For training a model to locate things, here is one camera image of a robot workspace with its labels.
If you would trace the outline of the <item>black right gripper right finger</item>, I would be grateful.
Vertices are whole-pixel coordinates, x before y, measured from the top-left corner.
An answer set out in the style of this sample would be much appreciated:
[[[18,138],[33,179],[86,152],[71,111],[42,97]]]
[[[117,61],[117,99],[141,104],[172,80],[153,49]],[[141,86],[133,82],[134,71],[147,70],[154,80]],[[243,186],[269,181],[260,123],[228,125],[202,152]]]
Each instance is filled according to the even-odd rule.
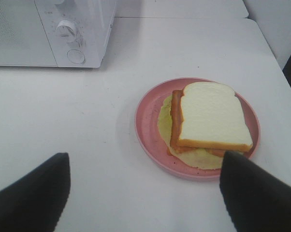
[[[291,187],[243,155],[225,152],[219,187],[238,232],[291,232]]]

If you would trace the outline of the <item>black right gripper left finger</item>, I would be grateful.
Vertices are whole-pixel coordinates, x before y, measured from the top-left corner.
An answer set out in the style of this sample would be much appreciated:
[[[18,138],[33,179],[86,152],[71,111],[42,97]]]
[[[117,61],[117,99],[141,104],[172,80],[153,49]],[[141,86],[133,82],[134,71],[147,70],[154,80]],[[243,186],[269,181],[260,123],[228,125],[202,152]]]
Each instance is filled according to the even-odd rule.
[[[0,232],[53,232],[71,188],[68,153],[57,153],[0,190]]]

